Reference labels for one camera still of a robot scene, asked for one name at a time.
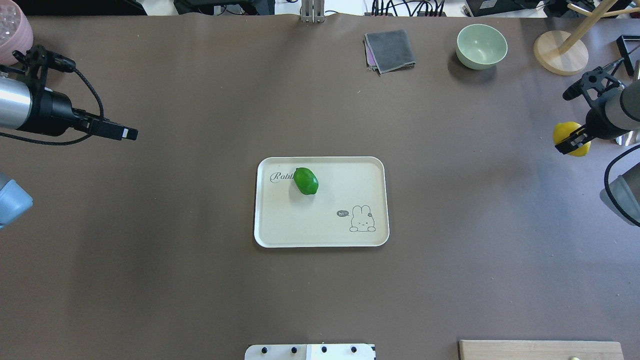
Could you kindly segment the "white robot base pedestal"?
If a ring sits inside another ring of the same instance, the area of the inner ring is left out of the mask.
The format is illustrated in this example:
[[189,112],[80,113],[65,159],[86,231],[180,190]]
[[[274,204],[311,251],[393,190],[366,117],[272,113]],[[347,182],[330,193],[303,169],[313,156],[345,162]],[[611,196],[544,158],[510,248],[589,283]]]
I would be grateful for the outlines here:
[[254,344],[245,360],[375,360],[374,344],[365,342]]

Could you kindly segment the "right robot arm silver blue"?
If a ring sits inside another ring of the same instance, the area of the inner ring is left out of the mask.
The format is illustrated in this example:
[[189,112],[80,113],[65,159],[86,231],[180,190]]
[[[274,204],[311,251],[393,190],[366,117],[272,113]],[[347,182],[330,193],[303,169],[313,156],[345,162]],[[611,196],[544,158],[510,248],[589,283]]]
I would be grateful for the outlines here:
[[[639,141],[639,80],[626,85],[615,77],[623,61],[619,58],[586,71],[564,91],[562,98],[565,101],[583,96],[589,111],[584,124],[565,121],[555,125],[552,139],[558,152],[584,157],[595,139],[614,141],[628,136],[629,141]],[[612,212],[636,227],[640,218],[639,165],[634,165],[614,180],[610,179],[610,174],[617,162],[637,150],[638,143],[617,155],[605,167],[603,189],[599,193],[599,198]]]

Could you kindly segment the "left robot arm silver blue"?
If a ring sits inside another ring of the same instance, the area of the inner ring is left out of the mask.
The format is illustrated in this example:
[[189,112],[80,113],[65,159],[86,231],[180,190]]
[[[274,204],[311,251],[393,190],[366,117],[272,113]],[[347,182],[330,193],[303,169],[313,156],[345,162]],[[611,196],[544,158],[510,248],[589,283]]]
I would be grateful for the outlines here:
[[[68,129],[74,129],[82,132],[83,136],[69,141],[43,141],[2,132],[2,137],[45,146],[70,146],[90,137],[115,141],[137,139],[137,129],[110,121],[105,116],[98,92],[73,59],[39,44],[25,52],[14,50],[13,57],[20,64],[19,68],[1,66],[3,73],[16,75],[13,79],[7,76],[1,79],[1,127],[50,137],[59,137]],[[50,70],[77,75],[94,96],[98,114],[73,107],[69,96],[48,88]]]

